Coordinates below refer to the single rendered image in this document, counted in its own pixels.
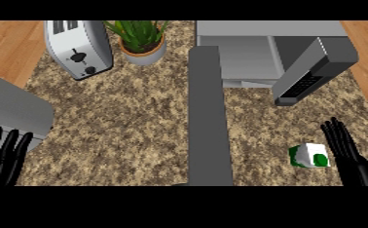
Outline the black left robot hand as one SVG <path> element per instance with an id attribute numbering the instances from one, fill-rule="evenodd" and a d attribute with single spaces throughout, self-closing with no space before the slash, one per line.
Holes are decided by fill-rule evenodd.
<path id="1" fill-rule="evenodd" d="M 18 130 L 10 131 L 0 148 L 0 187 L 17 185 L 32 140 L 33 133 L 20 136 Z"/>

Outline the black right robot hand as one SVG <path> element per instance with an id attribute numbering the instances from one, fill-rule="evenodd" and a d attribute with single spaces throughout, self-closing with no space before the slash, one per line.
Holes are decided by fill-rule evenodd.
<path id="1" fill-rule="evenodd" d="M 357 144 L 344 122 L 333 117 L 321 125 L 321 129 L 336 157 L 342 185 L 348 187 L 368 186 L 368 160 L 358 152 Z"/>

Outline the white and green milk carton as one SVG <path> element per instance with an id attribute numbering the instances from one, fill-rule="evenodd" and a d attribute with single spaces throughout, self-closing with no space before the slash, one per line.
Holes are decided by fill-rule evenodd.
<path id="1" fill-rule="evenodd" d="M 302 143 L 292 147 L 290 164 L 301 168 L 327 168 L 332 164 L 326 145 Z"/>

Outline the dark grey microwave door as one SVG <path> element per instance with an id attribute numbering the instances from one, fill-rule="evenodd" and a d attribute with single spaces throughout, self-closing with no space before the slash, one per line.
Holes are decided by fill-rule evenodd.
<path id="1" fill-rule="evenodd" d="M 221 54 L 215 46 L 190 50 L 188 184 L 234 185 Z"/>

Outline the grey microwave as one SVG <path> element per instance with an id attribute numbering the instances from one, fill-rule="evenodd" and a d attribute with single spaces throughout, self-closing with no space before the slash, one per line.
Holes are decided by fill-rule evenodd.
<path id="1" fill-rule="evenodd" d="M 196 44 L 219 48 L 227 88 L 270 88 L 296 105 L 358 62 L 336 20 L 200 20 Z"/>

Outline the silver toaster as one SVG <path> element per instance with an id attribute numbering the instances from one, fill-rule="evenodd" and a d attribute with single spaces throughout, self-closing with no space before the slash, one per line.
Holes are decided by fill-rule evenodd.
<path id="1" fill-rule="evenodd" d="M 101 20 L 46 20 L 43 34 L 48 53 L 76 80 L 113 68 L 113 49 Z"/>

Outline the green potted plant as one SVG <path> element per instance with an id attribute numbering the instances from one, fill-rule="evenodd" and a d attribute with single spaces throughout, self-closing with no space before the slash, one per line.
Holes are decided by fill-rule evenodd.
<path id="1" fill-rule="evenodd" d="M 156 63 L 168 50 L 166 29 L 169 21 L 104 20 L 106 27 L 120 36 L 120 45 L 131 63 L 145 66 Z"/>

